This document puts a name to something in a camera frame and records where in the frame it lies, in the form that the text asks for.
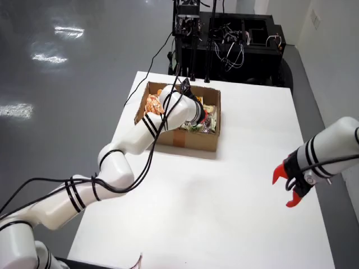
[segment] cardboard box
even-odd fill
[[[159,89],[163,89],[166,86],[167,84],[164,83],[148,82],[144,95],[142,96],[140,107],[136,113],[135,124],[144,116],[148,95],[156,94]],[[217,125],[215,134],[193,133],[183,129],[176,129],[161,133],[157,143],[195,150],[216,151],[220,134],[220,91],[198,86],[191,86],[191,91],[195,96],[203,96],[204,104],[217,106]]]

